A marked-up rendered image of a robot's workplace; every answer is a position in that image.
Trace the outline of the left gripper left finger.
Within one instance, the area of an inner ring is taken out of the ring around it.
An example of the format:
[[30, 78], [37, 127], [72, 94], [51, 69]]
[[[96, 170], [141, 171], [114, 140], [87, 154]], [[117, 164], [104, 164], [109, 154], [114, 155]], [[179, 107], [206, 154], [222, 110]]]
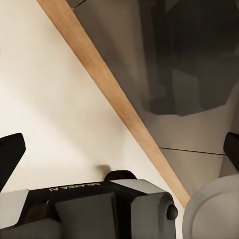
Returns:
[[0, 138], [0, 192], [26, 152], [21, 132]]

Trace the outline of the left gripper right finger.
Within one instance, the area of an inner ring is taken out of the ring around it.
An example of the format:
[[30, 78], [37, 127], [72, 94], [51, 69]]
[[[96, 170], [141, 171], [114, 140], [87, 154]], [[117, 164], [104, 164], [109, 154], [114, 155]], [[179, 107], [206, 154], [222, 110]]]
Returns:
[[228, 132], [223, 150], [239, 173], [239, 134]]

